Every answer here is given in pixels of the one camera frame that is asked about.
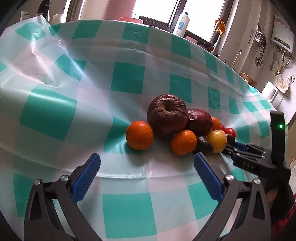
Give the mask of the large wrinkled red apple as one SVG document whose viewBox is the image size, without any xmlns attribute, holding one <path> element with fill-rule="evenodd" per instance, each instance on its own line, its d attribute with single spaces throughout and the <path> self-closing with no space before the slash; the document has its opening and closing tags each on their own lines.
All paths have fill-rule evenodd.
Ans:
<svg viewBox="0 0 296 241">
<path fill-rule="evenodd" d="M 185 102 L 173 94 L 157 96 L 147 109 L 147 122 L 158 137 L 182 131 L 189 120 Z"/>
</svg>

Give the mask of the brown date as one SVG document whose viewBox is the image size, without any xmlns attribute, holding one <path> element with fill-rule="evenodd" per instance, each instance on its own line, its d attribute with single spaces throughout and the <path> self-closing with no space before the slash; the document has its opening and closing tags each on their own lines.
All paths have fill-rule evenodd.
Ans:
<svg viewBox="0 0 296 241">
<path fill-rule="evenodd" d="M 213 146 L 205 137 L 199 136 L 197 137 L 197 144 L 194 152 L 202 152 L 204 155 L 211 155 L 213 153 Z"/>
</svg>

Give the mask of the red cherry tomato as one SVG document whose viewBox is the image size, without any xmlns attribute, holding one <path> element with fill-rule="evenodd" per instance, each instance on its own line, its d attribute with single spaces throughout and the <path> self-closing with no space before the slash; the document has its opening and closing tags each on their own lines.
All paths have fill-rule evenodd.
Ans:
<svg viewBox="0 0 296 241">
<path fill-rule="evenodd" d="M 225 128 L 224 125 L 221 125 L 221 130 L 222 130 L 224 133 L 226 133 L 226 128 Z"/>
<path fill-rule="evenodd" d="M 226 128 L 226 129 L 225 129 L 225 133 L 226 133 L 227 135 L 232 135 L 234 138 L 236 138 L 236 132 L 234 131 L 233 128 Z"/>
</svg>

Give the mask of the pink thermos jug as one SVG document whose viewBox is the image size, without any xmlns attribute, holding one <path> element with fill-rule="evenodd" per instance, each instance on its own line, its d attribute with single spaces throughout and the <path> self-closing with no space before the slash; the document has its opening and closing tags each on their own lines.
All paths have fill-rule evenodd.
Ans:
<svg viewBox="0 0 296 241">
<path fill-rule="evenodd" d="M 143 24 L 143 20 L 132 17 L 136 0 L 110 0 L 102 15 L 103 20 L 116 20 Z"/>
</svg>

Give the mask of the dark red apple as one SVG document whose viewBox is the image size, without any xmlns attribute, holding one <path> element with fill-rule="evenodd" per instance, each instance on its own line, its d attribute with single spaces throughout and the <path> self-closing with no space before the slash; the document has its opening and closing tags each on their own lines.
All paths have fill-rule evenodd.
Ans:
<svg viewBox="0 0 296 241">
<path fill-rule="evenodd" d="M 188 109 L 188 122 L 186 129 L 196 136 L 207 136 L 213 127 L 213 121 L 209 113 L 201 109 Z"/>
</svg>

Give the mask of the green checkered tablecloth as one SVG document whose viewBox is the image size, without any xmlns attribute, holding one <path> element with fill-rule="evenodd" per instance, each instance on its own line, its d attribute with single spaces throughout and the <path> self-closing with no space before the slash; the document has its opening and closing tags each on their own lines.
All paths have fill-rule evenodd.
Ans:
<svg viewBox="0 0 296 241">
<path fill-rule="evenodd" d="M 78 206 L 103 240 L 192 240 L 214 211 L 193 156 L 169 139 L 131 149 L 126 128 L 151 101 L 181 98 L 271 146 L 272 106 L 222 61 L 162 30 L 117 21 L 50 26 L 41 17 L 1 35 L 1 212 L 23 237 L 33 182 L 56 181 L 93 153 L 101 168 Z"/>
</svg>

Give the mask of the orange tangerine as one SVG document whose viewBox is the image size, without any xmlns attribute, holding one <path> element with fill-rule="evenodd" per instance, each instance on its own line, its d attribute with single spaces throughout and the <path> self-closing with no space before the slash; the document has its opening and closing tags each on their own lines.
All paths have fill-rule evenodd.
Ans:
<svg viewBox="0 0 296 241">
<path fill-rule="evenodd" d="M 211 118 L 212 118 L 212 124 L 213 124 L 211 131 L 221 130 L 222 129 L 221 121 L 214 116 L 211 116 Z"/>
<path fill-rule="evenodd" d="M 182 130 L 171 139 L 171 150 L 177 156 L 190 154 L 196 147 L 197 137 L 190 130 Z"/>
<path fill-rule="evenodd" d="M 126 129 L 126 141 L 134 150 L 146 150 L 154 141 L 152 128 L 145 121 L 134 121 Z"/>
</svg>

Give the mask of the white plastic bottle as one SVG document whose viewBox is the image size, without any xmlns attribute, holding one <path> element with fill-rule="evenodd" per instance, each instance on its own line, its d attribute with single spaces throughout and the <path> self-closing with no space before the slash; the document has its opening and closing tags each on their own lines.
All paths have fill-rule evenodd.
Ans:
<svg viewBox="0 0 296 241">
<path fill-rule="evenodd" d="M 180 14 L 176 26 L 174 28 L 173 34 L 177 35 L 179 37 L 184 37 L 187 26 L 189 24 L 189 17 L 188 17 L 188 12 L 184 12 L 182 14 Z"/>
</svg>

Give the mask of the yellow small apple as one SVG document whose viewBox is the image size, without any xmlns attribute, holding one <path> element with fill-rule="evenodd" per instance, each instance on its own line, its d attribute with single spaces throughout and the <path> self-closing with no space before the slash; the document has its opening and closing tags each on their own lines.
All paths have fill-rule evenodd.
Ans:
<svg viewBox="0 0 296 241">
<path fill-rule="evenodd" d="M 211 131 L 206 138 L 212 144 L 214 154 L 218 154 L 226 148 L 227 137 L 222 130 Z"/>
</svg>

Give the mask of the white water heater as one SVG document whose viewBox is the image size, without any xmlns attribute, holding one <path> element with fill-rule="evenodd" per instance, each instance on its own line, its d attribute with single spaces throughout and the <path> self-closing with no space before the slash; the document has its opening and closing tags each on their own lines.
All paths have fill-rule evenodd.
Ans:
<svg viewBox="0 0 296 241">
<path fill-rule="evenodd" d="M 274 15 L 273 34 L 271 41 L 290 54 L 293 53 L 294 34 L 281 15 Z"/>
</svg>

